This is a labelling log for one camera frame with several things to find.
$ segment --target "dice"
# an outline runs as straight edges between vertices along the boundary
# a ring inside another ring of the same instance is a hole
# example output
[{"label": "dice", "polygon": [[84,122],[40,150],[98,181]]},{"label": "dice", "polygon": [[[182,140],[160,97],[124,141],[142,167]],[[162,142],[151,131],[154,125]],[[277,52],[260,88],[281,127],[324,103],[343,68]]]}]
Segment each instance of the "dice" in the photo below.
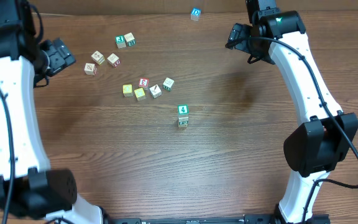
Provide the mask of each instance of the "dice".
[{"label": "dice", "polygon": [[179,127],[187,127],[189,123],[189,108],[187,105],[178,105],[178,124]]},{"label": "dice", "polygon": [[124,39],[123,35],[116,37],[116,44],[119,49],[123,48],[123,47],[127,47],[127,45],[125,44],[125,39]]},{"label": "dice", "polygon": [[154,99],[162,95],[161,89],[158,85],[152,86],[150,88],[150,93],[152,94]]},{"label": "dice", "polygon": [[175,83],[175,81],[173,81],[172,79],[166,78],[164,83],[162,84],[162,88],[164,88],[168,91],[172,91],[172,87],[173,87],[174,83]]},{"label": "dice", "polygon": [[115,54],[111,54],[108,58],[107,61],[114,67],[116,68],[119,64],[121,64],[121,61],[119,60],[119,57]]},{"label": "dice", "polygon": [[101,65],[104,62],[104,56],[98,51],[95,51],[92,55],[92,60],[94,60],[98,65]]},{"label": "dice", "polygon": [[146,95],[144,94],[143,88],[138,88],[135,90],[135,96],[137,98],[137,101],[146,99]]},{"label": "dice", "polygon": [[127,42],[128,47],[131,47],[136,44],[135,37],[132,33],[124,35],[125,41]]},{"label": "dice", "polygon": [[149,79],[148,78],[140,78],[139,88],[143,88],[146,91],[149,90]]},{"label": "dice", "polygon": [[193,10],[191,11],[190,19],[194,21],[198,21],[200,19],[200,16],[201,16],[201,9],[193,8]]},{"label": "dice", "polygon": [[133,96],[132,85],[123,85],[122,91],[124,92],[124,96]]},{"label": "dice", "polygon": [[85,64],[84,71],[85,71],[85,73],[86,73],[87,75],[96,75],[98,69],[96,68],[96,65],[95,65],[95,64],[86,63],[86,64]]}]

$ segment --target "wooden tabletop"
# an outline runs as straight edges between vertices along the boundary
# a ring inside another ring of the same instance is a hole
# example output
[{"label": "wooden tabletop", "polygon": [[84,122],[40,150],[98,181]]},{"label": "wooden tabletop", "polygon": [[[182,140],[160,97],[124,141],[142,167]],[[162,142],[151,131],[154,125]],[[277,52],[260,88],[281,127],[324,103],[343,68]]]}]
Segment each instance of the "wooden tabletop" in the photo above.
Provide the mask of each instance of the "wooden tabletop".
[{"label": "wooden tabletop", "polygon": [[[358,116],[358,11],[300,14],[329,90],[345,113]],[[297,127],[296,114],[276,66],[249,65],[249,55],[224,48],[233,24],[247,18],[45,17],[45,38],[61,37],[77,59],[34,91],[52,167],[71,169],[80,194],[113,217],[272,213],[290,174],[283,142]],[[129,32],[136,46],[117,49],[114,37]],[[97,76],[85,75],[95,50],[115,53],[122,64],[104,62]],[[160,87],[169,77],[175,86],[157,99],[149,92],[143,101],[125,98],[122,85],[136,86],[140,77]],[[190,109],[185,129],[177,128],[180,104]],[[330,177],[358,184],[351,152]],[[358,190],[324,184],[313,210],[333,223],[358,223]]]}]

